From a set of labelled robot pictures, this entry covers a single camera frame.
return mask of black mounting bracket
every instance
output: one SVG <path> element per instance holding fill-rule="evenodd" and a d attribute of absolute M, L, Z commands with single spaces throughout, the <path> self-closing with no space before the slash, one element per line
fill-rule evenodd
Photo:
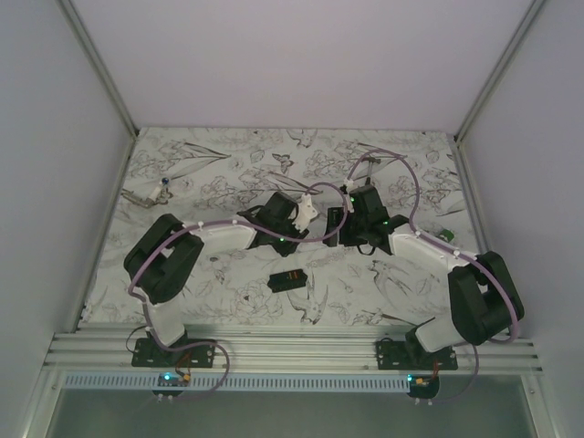
<path fill-rule="evenodd" d="M 186 335 L 172 344 L 173 348 L 194 342 L 215 342 L 213 339 L 190 339 Z M 134 368 L 174 368 L 186 352 L 191 353 L 191 368 L 212 368 L 215 357 L 214 345 L 203 345 L 183 351 L 171 352 L 161 349 L 152 337 L 136 340 L 131 366 Z"/>
<path fill-rule="evenodd" d="M 416 360 L 407 348 L 407 341 L 384 338 L 375 342 L 375 355 L 379 370 L 432 371 L 434 361 L 440 370 L 458 370 L 456 353 L 452 347 L 427 353 Z"/>

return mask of purple cable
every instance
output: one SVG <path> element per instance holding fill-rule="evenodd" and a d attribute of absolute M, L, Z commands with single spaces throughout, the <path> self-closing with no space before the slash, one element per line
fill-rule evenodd
<path fill-rule="evenodd" d="M 446 397 L 445 399 L 432 400 L 432 404 L 444 404 L 444 403 L 449 403 L 449 402 L 456 402 L 458 399 L 463 397 L 475 384 L 476 378 L 478 377 L 478 368 L 479 368 L 478 350 L 476 349 L 476 347 L 474 345 L 471 345 L 471 347 L 473 348 L 473 353 L 474 353 L 474 370 L 473 370 L 473 375 L 471 376 L 471 379 L 468 381 L 468 383 L 466 383 L 466 386 L 464 387 L 464 389 L 462 391 L 460 391 L 458 394 L 456 394 L 452 397 Z"/>
<path fill-rule="evenodd" d="M 296 243 L 322 242 L 323 240 L 328 239 L 329 237 L 331 237 L 331 236 L 333 236 L 333 235 L 335 235 L 336 233 L 339 232 L 339 230 L 343 227 L 343 225 L 347 221 L 347 215 L 348 215 L 347 199 L 345 198 L 345 194 L 341 190 L 339 190 L 339 188 L 337 186 L 335 186 L 334 184 L 332 184 L 330 182 L 317 182 L 315 184 L 312 184 L 310 187 L 308 187 L 307 190 L 306 190 L 306 193 L 308 193 L 314 187 L 319 187 L 319 186 L 322 186 L 322 185 L 326 185 L 327 187 L 333 188 L 340 195 L 340 197 L 342 198 L 342 202 L 343 202 L 343 217 L 342 217 L 342 219 L 340 221 L 340 224 L 339 224 L 339 226 L 337 226 L 337 228 L 335 228 L 333 231 L 331 231 L 327 235 L 323 235 L 322 237 L 316 237 L 316 238 L 312 238 L 312 239 L 296 239 L 296 238 L 293 238 L 293 237 L 288 237 L 286 235 L 281 235 L 279 233 L 274 233 L 273 231 L 270 231 L 267 228 L 264 228 L 263 226 L 260 226 L 260 225 L 255 225 L 255 224 L 250 224 L 248 222 L 240 222 L 240 221 L 236 221 L 236 224 L 240 224 L 240 225 L 243 225 L 243 226 L 247 226 L 249 228 L 256 229 L 257 231 L 261 231 L 262 233 L 266 233 L 267 235 L 272 235 L 273 237 L 277 237 L 277 238 L 280 238 L 280 239 L 286 239 L 287 241 L 290 241 L 290 242 L 296 242 Z M 144 261 L 144 263 L 142 264 L 142 266 L 140 266 L 140 269 L 138 269 L 138 272 L 136 272 L 136 275 L 131 280 L 130 285 L 128 286 L 128 294 L 131 297 L 135 297 L 135 298 L 137 298 L 137 299 L 139 299 L 141 301 L 142 308 L 143 308 L 143 311 L 144 311 L 144 318 L 146 319 L 146 324 L 150 328 L 150 333 L 152 334 L 152 337 L 154 338 L 154 340 L 156 341 L 156 343 L 158 344 L 158 346 L 161 349 L 164 349 L 166 351 L 171 351 L 171 352 L 178 352 L 178 351 L 185 351 L 187 349 L 193 349 L 195 347 L 201 347 L 201 346 L 215 346 L 220 351 L 222 351 L 223 354 L 225 355 L 225 361 L 226 361 L 226 364 L 225 364 L 225 373 L 223 374 L 223 376 L 221 377 L 221 379 L 219 379 L 219 381 L 210 390 L 208 390 L 208 391 L 206 391 L 206 392 L 204 392 L 202 394 L 197 394 L 197 396 L 194 396 L 194 397 L 193 396 L 191 396 L 191 397 L 182 397 L 183 400 L 184 399 L 189 399 L 189 400 L 191 400 L 191 399 L 202 399 L 204 397 L 207 397 L 207 396 L 211 395 L 215 391 L 217 391 L 221 387 L 221 385 L 224 384 L 225 380 L 227 379 L 227 375 L 229 374 L 229 369 L 231 367 L 231 362 L 230 362 L 230 359 L 229 359 L 229 353 L 227 353 L 227 350 L 223 346 L 221 346 L 220 344 L 218 344 L 216 342 L 210 342 L 210 341 L 194 342 L 194 343 L 191 343 L 191 344 L 182 345 L 181 347 L 175 347 L 175 348 L 165 346 L 162 343 L 162 341 L 160 340 L 160 338 L 158 337 L 158 334 L 156 333 L 156 330 L 153 329 L 152 321 L 151 321 L 151 318 L 150 318 L 150 314 L 148 313 L 148 306 L 147 306 L 147 303 L 146 303 L 146 298 L 143 297 L 142 295 L 137 294 L 136 292 L 134 292 L 134 288 L 136 287 L 136 285 L 140 281 L 140 278 L 144 274 L 144 271 L 146 271 L 146 269 L 148 269 L 148 266 L 150 266 L 150 264 L 158 256 L 158 254 L 160 254 L 164 248 L 166 248 L 168 245 L 170 245 L 172 242 L 174 242 L 176 239 L 178 239 L 181 235 L 185 235 L 185 234 L 187 234 L 188 232 L 190 232 L 191 230 L 194 230 L 194 229 L 203 229 L 203 228 L 208 228 L 208 227 L 213 227 L 213 226 L 218 226 L 218 225 L 230 225 L 230 224 L 234 224 L 234 221 L 233 220 L 212 221 L 212 222 L 204 223 L 203 225 L 194 224 L 194 225 L 186 226 L 182 230 L 177 231 L 173 235 L 169 236 L 164 242 L 162 242 L 152 252 L 152 254 L 150 254 L 150 256 L 146 259 L 146 261 Z"/>
<path fill-rule="evenodd" d="M 362 144 L 364 146 L 368 146 L 368 147 L 373 147 L 373 146 L 371 146 L 369 144 L 365 144 L 365 143 L 360 143 L 360 144 Z M 420 188 L 420 182 L 418 181 L 418 177 L 416 176 L 415 172 L 413 171 L 413 168 L 411 167 L 411 165 L 407 161 L 405 161 L 405 158 L 403 155 L 400 155 L 400 154 L 392 152 L 392 151 L 386 151 L 384 149 L 376 149 L 376 150 L 367 151 L 363 155 L 361 155 L 359 157 L 359 159 L 357 160 L 357 162 L 353 165 L 353 167 L 351 168 L 351 170 L 349 172 L 348 178 L 350 179 L 352 174 L 357 169 L 357 166 L 359 166 L 359 164 L 361 162 L 363 162 L 363 160 L 366 157 L 368 157 L 369 155 L 371 155 L 374 152 L 389 153 L 392 157 L 399 160 L 408 169 L 408 171 L 412 175 L 413 184 L 415 185 L 415 188 L 416 188 L 416 194 L 415 194 L 415 199 L 413 202 L 413 208 L 412 208 L 412 212 L 410 213 L 410 218 L 409 218 L 410 219 L 410 228 L 412 229 L 412 231 L 414 233 L 420 232 L 420 238 L 422 240 L 428 242 L 430 245 L 436 246 L 437 248 L 444 251 L 445 253 L 453 254 L 454 251 L 457 251 L 457 249 L 455 247 L 448 245 L 441 240 L 435 239 L 435 238 L 431 237 L 430 235 L 427 235 L 424 231 L 418 230 L 418 228 L 416 227 L 416 225 L 413 221 L 413 217 L 415 216 L 416 211 L 418 210 L 418 205 L 420 204 L 420 197 L 421 197 L 422 190 Z M 495 289 L 497 290 L 497 292 L 499 293 L 499 295 L 501 296 L 501 298 L 505 302 L 507 310 L 509 311 L 509 315 L 511 316 L 511 335 L 509 336 L 509 338 L 504 339 L 504 340 L 491 339 L 491 342 L 494 342 L 497 344 L 506 344 L 509 342 L 513 342 L 519 336 L 519 321 L 517 320 L 517 313 L 515 311 L 515 308 L 513 307 L 513 303 L 511 303 L 511 300 L 509 299 L 508 294 L 505 292 L 505 290 L 503 289 L 501 284 L 493 276 L 493 274 L 491 274 L 489 272 L 488 269 L 486 269 L 484 266 L 482 266 L 480 263 L 478 263 L 476 260 L 474 260 L 472 257 L 469 257 L 466 254 L 461 253 L 459 255 L 459 257 L 462 258 L 465 262 L 468 262 L 471 265 L 473 265 L 474 267 L 476 267 L 483 275 L 485 275 L 487 277 L 487 279 L 491 282 L 491 284 L 493 286 L 495 286 Z"/>

